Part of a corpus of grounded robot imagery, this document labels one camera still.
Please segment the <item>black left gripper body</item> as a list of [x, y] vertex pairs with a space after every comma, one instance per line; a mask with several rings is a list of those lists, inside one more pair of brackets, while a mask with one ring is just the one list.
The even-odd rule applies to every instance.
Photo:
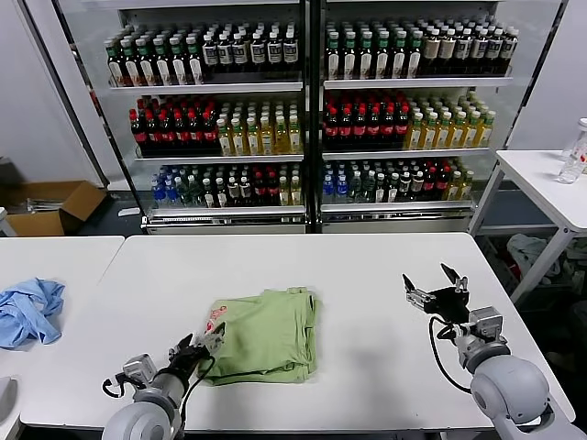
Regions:
[[209, 358], [206, 348], [184, 348], [170, 358], [170, 368], [192, 376], [201, 360]]

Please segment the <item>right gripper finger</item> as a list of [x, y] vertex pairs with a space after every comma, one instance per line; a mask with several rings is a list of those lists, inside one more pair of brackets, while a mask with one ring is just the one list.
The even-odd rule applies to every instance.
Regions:
[[445, 263], [441, 263], [440, 266], [450, 282], [453, 284], [455, 292], [466, 292], [468, 290], [467, 276], [460, 276], [457, 271]]
[[403, 281], [406, 300], [417, 309], [425, 311], [426, 307], [435, 300], [434, 295], [418, 289], [405, 274], [403, 275]]

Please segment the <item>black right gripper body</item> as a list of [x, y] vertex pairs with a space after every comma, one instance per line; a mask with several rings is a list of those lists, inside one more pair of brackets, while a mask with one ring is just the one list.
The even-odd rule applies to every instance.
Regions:
[[456, 291], [454, 287], [446, 287], [428, 293], [430, 300], [425, 302], [424, 311], [436, 314], [449, 324], [464, 324], [469, 321], [470, 299], [468, 291]]

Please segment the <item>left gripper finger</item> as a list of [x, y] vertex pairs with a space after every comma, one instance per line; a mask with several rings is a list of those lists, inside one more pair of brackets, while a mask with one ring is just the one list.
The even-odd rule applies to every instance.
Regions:
[[169, 361], [173, 362], [178, 356], [187, 353], [187, 349], [191, 345], [193, 335], [189, 334], [181, 339], [174, 347], [169, 350]]
[[213, 356], [224, 344], [225, 333], [226, 324], [221, 323], [214, 329], [206, 331], [205, 334], [200, 337], [199, 345], [205, 348], [209, 355]]

